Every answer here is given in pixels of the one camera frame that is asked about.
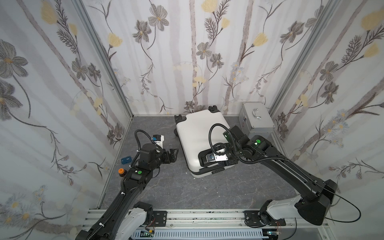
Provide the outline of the white hard-shell suitcase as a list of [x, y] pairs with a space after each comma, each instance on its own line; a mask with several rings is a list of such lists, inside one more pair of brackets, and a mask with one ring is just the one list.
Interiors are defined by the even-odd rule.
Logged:
[[175, 115], [175, 135], [179, 138], [189, 171], [194, 178], [202, 178], [222, 172], [238, 163], [233, 157], [225, 162], [208, 163], [206, 155], [213, 153], [209, 144], [209, 130], [214, 124], [222, 124], [229, 128], [223, 114], [217, 106], [209, 106], [207, 110]]

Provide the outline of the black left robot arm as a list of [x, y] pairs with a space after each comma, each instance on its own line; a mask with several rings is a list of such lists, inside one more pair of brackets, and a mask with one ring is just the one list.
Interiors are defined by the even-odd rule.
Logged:
[[155, 225], [153, 206], [135, 200], [153, 179], [155, 169], [177, 160], [179, 150], [165, 150], [164, 139], [163, 135], [154, 135], [148, 144], [138, 145], [130, 169], [119, 171], [120, 192], [89, 230], [78, 233], [77, 240], [129, 240], [139, 227]]

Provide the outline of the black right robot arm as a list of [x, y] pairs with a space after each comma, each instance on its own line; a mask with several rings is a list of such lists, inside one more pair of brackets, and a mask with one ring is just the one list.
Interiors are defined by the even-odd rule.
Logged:
[[260, 208], [259, 221], [263, 226], [285, 218], [302, 218], [320, 226], [327, 219], [338, 184], [322, 180], [285, 157], [270, 141], [254, 136], [251, 139], [237, 126], [227, 128], [213, 124], [208, 133], [209, 144], [215, 157], [225, 156], [243, 164], [261, 164], [289, 183], [298, 195], [294, 198], [268, 200]]

